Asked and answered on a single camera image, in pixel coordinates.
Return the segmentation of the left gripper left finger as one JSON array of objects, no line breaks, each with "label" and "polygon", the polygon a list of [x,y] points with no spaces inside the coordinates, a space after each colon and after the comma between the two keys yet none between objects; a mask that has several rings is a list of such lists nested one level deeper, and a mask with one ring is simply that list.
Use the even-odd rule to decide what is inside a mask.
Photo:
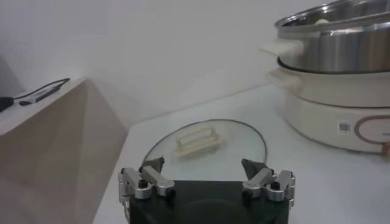
[{"label": "left gripper left finger", "polygon": [[159,157],[144,161],[138,170],[131,167],[122,168],[118,174],[119,202],[126,205],[130,197],[148,200],[153,189],[157,195],[165,198],[175,195],[174,180],[166,179],[161,174],[164,163],[164,158]]}]

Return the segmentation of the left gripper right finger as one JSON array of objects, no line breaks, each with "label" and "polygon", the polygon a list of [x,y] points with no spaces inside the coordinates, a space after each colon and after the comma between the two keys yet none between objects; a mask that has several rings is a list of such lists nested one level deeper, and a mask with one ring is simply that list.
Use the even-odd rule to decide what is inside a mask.
[{"label": "left gripper right finger", "polygon": [[242,196],[244,201],[265,197],[269,201],[287,201],[289,207],[295,204],[296,177],[291,171],[279,173],[260,163],[243,158],[241,165],[248,180],[243,182]]}]

